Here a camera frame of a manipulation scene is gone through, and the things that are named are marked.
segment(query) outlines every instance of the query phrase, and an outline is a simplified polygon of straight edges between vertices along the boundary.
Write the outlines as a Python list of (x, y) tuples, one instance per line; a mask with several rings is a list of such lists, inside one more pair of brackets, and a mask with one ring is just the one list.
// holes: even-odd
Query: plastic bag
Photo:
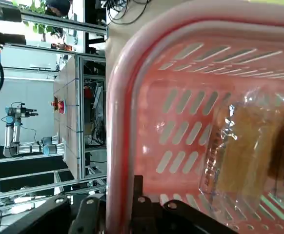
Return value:
[(214, 115), (200, 190), (215, 209), (229, 198), (256, 210), (284, 182), (284, 96), (256, 89), (236, 100)]

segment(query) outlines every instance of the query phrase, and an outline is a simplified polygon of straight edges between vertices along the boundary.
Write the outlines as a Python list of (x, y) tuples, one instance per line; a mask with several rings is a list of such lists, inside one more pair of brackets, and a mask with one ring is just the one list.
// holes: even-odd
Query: white wall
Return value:
[[(27, 45), (39, 46), (50, 48), (49, 42), (43, 41), (27, 41)], [(17, 48), (4, 47), (1, 51), (1, 64), (6, 67), (16, 68), (32, 68), (34, 67), (46, 67), (49, 70), (55, 70), (57, 55), (47, 52), (38, 52), (23, 50)], [(47, 79), (52, 76), (41, 73), (22, 73), (22, 72), (11, 72), (4, 71), (6, 77), (21, 77), (21, 78), (39, 78)]]
[[(23, 102), (25, 107), (37, 109), (39, 116), (22, 119), (23, 127), (37, 131), (36, 140), (52, 136), (54, 131), (53, 83), (47, 81), (6, 80), (0, 92), (0, 118), (6, 116), (5, 107)], [(5, 123), (0, 121), (0, 143), (5, 141)], [(34, 131), (21, 128), (20, 141), (34, 141)]]

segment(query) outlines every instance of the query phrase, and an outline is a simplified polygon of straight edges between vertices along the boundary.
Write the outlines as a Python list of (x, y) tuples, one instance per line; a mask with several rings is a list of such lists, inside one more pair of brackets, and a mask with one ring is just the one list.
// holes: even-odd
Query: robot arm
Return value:
[(37, 110), (24, 108), (23, 105), (25, 104), (21, 103), (17, 108), (6, 107), (5, 109), (7, 113), (7, 117), (5, 118), (5, 144), (3, 150), (5, 157), (13, 157), (24, 153), (42, 152), (42, 146), (38, 144), (20, 146), (21, 119), (38, 115), (34, 113)]

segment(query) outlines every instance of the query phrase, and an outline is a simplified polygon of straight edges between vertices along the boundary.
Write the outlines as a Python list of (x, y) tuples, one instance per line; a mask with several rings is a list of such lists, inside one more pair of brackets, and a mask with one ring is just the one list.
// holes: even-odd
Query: aluminum frame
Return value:
[(77, 70), (77, 76), (79, 79), (79, 96), (78, 96), (78, 101), (79, 101), (79, 106), (78, 106), (78, 111), (79, 111), (79, 130), (80, 130), (80, 139), (79, 139), (79, 146), (80, 146), (80, 164), (79, 164), (79, 169), (80, 169), (80, 179), (85, 179), (87, 178), (86, 176), (86, 166), (85, 166), (85, 153), (88, 152), (93, 152), (93, 151), (99, 151), (99, 150), (105, 150), (106, 146), (98, 146), (98, 147), (93, 147), (89, 149), (85, 149), (85, 141), (84, 141), (84, 95), (81, 90), (83, 90), (83, 82), (85, 79), (97, 79), (97, 80), (103, 80), (103, 85), (104, 89), (106, 87), (106, 80), (104, 76), (93, 76), (93, 75), (84, 75), (83, 74), (83, 63), (84, 61), (91, 61), (90, 58), (84, 57), (83, 55), (76, 55), (75, 57), (75, 64), (77, 65), (76, 70)]
[[(105, 189), (105, 188), (106, 188), (106, 186), (95, 186), (95, 187), (84, 188), (82, 190), (70, 191), (68, 193), (70, 195), (71, 194), (80, 194), (80, 193), (91, 192), (91, 191), (100, 191), (100, 190)], [(25, 205), (25, 204), (31, 204), (31, 203), (35, 203), (35, 202), (39, 202), (39, 201), (46, 201), (46, 200), (48, 200), (51, 197), (52, 196), (46, 196), (46, 197), (31, 199), (29, 201), (23, 201), (23, 202), (19, 202), (19, 203), (14, 203), (14, 204), (11, 204), (11, 205), (3, 205), (3, 206), (0, 206), (0, 210), (4, 211), (4, 210), (11, 209), (13, 207), (16, 207), (16, 206), (21, 206), (21, 205)]]
[(24, 50), (30, 50), (30, 51), (40, 51), (40, 52), (47, 52), (52, 54), (63, 54), (63, 55), (77, 55), (80, 58), (84, 58), (88, 61), (95, 61), (95, 62), (106, 62), (105, 57), (100, 55), (93, 55), (93, 54), (86, 54), (86, 53), (78, 53), (75, 51), (65, 51), (65, 50), (56, 50), (51, 48), (45, 48), (45, 47), (38, 47), (33, 45), (20, 45), (20, 44), (9, 44), (5, 47), (10, 48), (18, 48), (18, 49), (24, 49)]
[(9, 180), (9, 179), (18, 179), (18, 178), (24, 178), (24, 177), (30, 177), (30, 176), (39, 176), (39, 175), (50, 174), (50, 173), (53, 173), (55, 175), (55, 173), (58, 174), (59, 172), (66, 172), (66, 171), (69, 171), (69, 169), (65, 168), (65, 169), (51, 170), (51, 171), (46, 171), (46, 172), (30, 173), (30, 174), (25, 174), (25, 175), (15, 175), (15, 176), (0, 178), (0, 182), (4, 181), (4, 180)]
[[(14, 6), (12, 3), (9, 3), (6, 1), (0, 1), (0, 5), (5, 5), (5, 6), (16, 8), (16, 6)], [(78, 21), (74, 21), (71, 19), (67, 20), (67, 19), (63, 19), (60, 17), (42, 15), (39, 13), (25, 11), (25, 10), (21, 10), (20, 13), (21, 13), (21, 19), (23, 21), (42, 23), (42, 24), (47, 24), (49, 26), (53, 26), (53, 27), (69, 28), (69, 29), (84, 31), (88, 33), (95, 33), (99, 35), (107, 34), (106, 27), (96, 25), (96, 24), (78, 22)]]
[(54, 70), (42, 70), (42, 69), (34, 69), (34, 68), (21, 68), (21, 67), (3, 67), (4, 71), (11, 72), (23, 72), (23, 73), (39, 73), (39, 74), (48, 74), (50, 76), (57, 76), (59, 72)]
[(13, 190), (13, 191), (5, 192), (5, 193), (0, 193), (0, 199), (11, 197), (11, 196), (16, 196), (16, 195), (34, 193), (34, 192), (38, 192), (38, 191), (44, 191), (44, 190), (48, 190), (48, 189), (54, 189), (54, 188), (57, 188), (57, 187), (70, 186), (70, 185), (74, 185), (74, 184), (79, 184), (81, 182), (85, 183), (85, 182), (89, 182), (91, 180), (100, 180), (100, 179), (106, 179), (106, 174), (103, 174), (103, 173), (95, 174), (95, 175), (87, 176), (87, 178), (85, 178), (83, 180), (73, 179), (73, 180), (68, 180), (68, 181), (62, 181), (62, 182), (59, 182), (59, 183), (40, 185), (40, 186), (31, 187), (31, 188), (27, 188), (27, 189), (19, 189), (19, 190)]

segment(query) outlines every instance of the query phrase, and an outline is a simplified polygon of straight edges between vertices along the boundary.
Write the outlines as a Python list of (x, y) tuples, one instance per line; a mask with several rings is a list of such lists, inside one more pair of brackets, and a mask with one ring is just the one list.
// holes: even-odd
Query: metal rail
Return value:
[(74, 180), (64, 181), (64, 182), (60, 182), (60, 183), (46, 184), (46, 185), (40, 185), (40, 186), (33, 187), (33, 188), (22, 189), (21, 193), (20, 193), (19, 190), (0, 193), (0, 199), (6, 198), (6, 197), (11, 197), (11, 196), (16, 196), (16, 195), (19, 195), (19, 194), (28, 194), (28, 193), (34, 193), (34, 192), (38, 192), (38, 191), (47, 190), (47, 189), (53, 189), (53, 188), (56, 188), (56, 187), (79, 184), (80, 182), (89, 182), (89, 181), (95, 180), (95, 179), (106, 179), (106, 174), (91, 175), (91, 176), (89, 176), (89, 177), (87, 177), (83, 180), (74, 179)]
[(47, 52), (47, 53), (52, 53), (52, 54), (64, 54), (64, 55), (72, 55), (72, 56), (78, 55), (81, 58), (85, 58), (86, 60), (95, 61), (95, 62), (105, 62), (106, 61), (105, 57), (99, 56), (99, 55), (77, 53), (75, 51), (56, 50), (56, 49), (38, 47), (38, 46), (33, 46), (33, 45), (9, 44), (9, 45), (5, 45), (5, 47), (19, 48), (19, 49), (30, 50), (30, 51)]
[(11, 72), (48, 74), (51, 76), (57, 76), (59, 74), (59, 72), (53, 70), (42, 70), (42, 69), (21, 68), (21, 67), (3, 67), (3, 70)]
[(28, 160), (28, 159), (35, 159), (35, 158), (45, 158), (45, 157), (56, 157), (62, 156), (62, 154), (54, 154), (54, 155), (32, 155), (32, 156), (23, 156), (21, 157), (7, 157), (7, 158), (0, 158), (0, 162), (12, 162), (18, 160)]
[(69, 28), (98, 35), (106, 35), (106, 27), (90, 23), (82, 23), (61, 17), (47, 16), (35, 12), (21, 10), (21, 18), (24, 21), (42, 23), (53, 27)]
[[(105, 189), (106, 186), (95, 186), (95, 187), (88, 187), (88, 188), (84, 188), (82, 190), (75, 190), (75, 191), (69, 191), (67, 192), (69, 195), (71, 194), (80, 194), (80, 193), (83, 193), (83, 192), (91, 192), (91, 191), (98, 191), (98, 190), (101, 190), (101, 189)], [(8, 210), (8, 209), (11, 209), (15, 206), (21, 206), (21, 205), (25, 205), (25, 204), (31, 204), (31, 203), (35, 203), (35, 202), (39, 202), (39, 201), (46, 201), (48, 200), (49, 198), (51, 198), (52, 196), (46, 196), (46, 197), (41, 197), (41, 198), (36, 198), (36, 199), (31, 199), (29, 201), (23, 201), (23, 202), (18, 202), (18, 203), (14, 203), (14, 204), (11, 204), (11, 205), (2, 205), (0, 206), (0, 210), (1, 211), (4, 211), (4, 210)]]

